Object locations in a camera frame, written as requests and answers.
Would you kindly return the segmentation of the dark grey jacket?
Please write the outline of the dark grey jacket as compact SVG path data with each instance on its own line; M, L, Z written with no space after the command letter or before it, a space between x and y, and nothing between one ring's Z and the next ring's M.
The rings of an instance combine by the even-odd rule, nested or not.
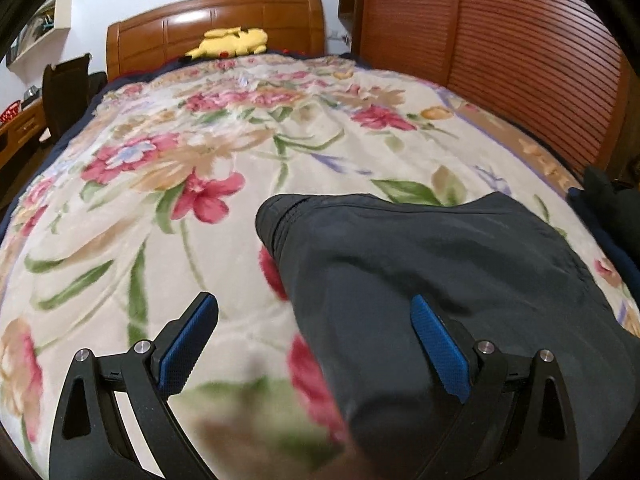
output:
M509 196L455 207L283 194L256 231L352 440L381 474L418 471L454 419L412 328L422 297L474 339L559 360L588 478L639 403L639 341L566 240Z

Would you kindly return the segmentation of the floral bed blanket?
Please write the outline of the floral bed blanket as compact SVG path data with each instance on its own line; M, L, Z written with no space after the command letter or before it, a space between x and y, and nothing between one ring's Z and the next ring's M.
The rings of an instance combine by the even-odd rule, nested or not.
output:
M204 61L107 92L1 241L2 476L49 477L80 349L153 340L199 292L218 323L168 398L213 479L390 479L364 456L297 325L257 211L283 194L455 207L501 193L558 232L639 340L639 284L530 136L426 80L329 58ZM639 474L639 403L588 478Z

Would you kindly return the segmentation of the wooden desk with cabinets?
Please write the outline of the wooden desk with cabinets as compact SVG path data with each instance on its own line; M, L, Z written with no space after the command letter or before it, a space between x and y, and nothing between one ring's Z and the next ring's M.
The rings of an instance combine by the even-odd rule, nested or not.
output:
M28 141L38 138L46 128L42 99L36 99L1 127L0 168L6 166Z

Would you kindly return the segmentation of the red basket on desk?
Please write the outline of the red basket on desk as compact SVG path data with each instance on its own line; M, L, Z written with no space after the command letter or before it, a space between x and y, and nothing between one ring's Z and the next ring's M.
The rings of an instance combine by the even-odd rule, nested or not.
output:
M8 122L12 122L14 118L17 118L17 115L21 113L22 110L22 102L20 100L12 102L1 114L0 114L0 125L5 125Z

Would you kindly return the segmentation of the dark wooden chair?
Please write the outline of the dark wooden chair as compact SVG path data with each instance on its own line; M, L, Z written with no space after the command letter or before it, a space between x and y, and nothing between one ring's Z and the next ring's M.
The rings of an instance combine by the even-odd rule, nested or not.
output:
M73 127L92 99L106 86L105 72L89 72L90 53L47 65L42 75L42 105L53 141Z

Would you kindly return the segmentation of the louvered wooden wardrobe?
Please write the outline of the louvered wooden wardrobe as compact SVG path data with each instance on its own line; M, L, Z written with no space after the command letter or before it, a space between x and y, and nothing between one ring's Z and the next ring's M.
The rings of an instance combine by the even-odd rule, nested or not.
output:
M338 0L352 52L530 133L576 174L639 153L639 78L585 0Z

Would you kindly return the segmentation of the yellow plush toy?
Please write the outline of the yellow plush toy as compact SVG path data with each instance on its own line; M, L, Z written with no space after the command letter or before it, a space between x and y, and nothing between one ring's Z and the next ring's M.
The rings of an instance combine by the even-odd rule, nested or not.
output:
M209 30L189 58L237 58L267 51L268 34L261 28L218 28Z

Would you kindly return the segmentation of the wooden headboard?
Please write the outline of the wooden headboard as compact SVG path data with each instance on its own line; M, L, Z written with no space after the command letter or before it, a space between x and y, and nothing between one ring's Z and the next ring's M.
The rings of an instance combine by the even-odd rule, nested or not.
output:
M196 48L208 30L238 26L263 29L271 50L328 52L321 0L182 0L108 26L107 78L157 70Z

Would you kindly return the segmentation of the white wall shelf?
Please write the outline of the white wall shelf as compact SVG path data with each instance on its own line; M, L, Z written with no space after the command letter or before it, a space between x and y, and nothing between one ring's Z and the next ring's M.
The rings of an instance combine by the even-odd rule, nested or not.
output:
M29 19L6 55L6 66L18 65L47 41L72 27L72 0L47 0Z

